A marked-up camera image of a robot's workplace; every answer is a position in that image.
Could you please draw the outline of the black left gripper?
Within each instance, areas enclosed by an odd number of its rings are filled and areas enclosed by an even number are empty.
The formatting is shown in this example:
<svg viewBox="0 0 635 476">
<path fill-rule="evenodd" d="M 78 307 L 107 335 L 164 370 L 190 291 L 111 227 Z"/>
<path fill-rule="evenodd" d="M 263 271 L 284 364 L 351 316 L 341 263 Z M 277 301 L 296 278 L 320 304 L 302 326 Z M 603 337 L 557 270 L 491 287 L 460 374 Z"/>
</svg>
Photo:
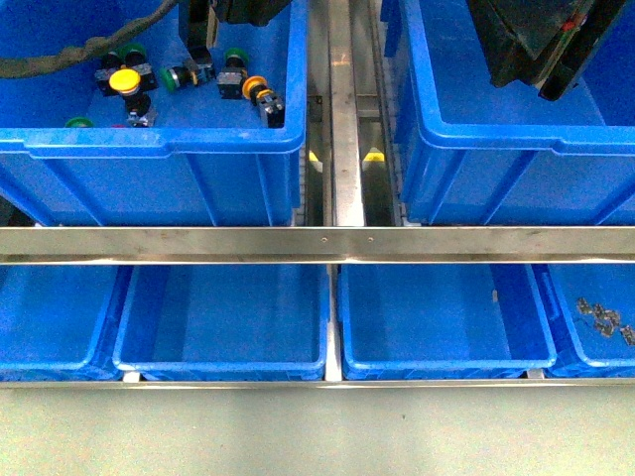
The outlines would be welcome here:
<svg viewBox="0 0 635 476">
<path fill-rule="evenodd" d="M 212 9 L 220 23 L 264 27 L 290 3 L 291 0 L 216 0 Z M 209 10 L 210 3 L 206 0 L 179 3 L 179 36 L 198 65 L 213 64 L 207 47 Z"/>
</svg>

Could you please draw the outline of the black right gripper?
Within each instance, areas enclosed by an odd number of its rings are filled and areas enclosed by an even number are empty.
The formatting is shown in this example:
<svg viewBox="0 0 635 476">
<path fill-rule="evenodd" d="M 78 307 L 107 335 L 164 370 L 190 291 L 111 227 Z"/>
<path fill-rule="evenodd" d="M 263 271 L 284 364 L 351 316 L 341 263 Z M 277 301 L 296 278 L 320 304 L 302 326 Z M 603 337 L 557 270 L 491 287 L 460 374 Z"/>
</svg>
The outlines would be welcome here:
<svg viewBox="0 0 635 476">
<path fill-rule="evenodd" d="M 575 88 L 627 1 L 469 1 L 490 82 L 539 89 L 547 101 Z"/>
</svg>

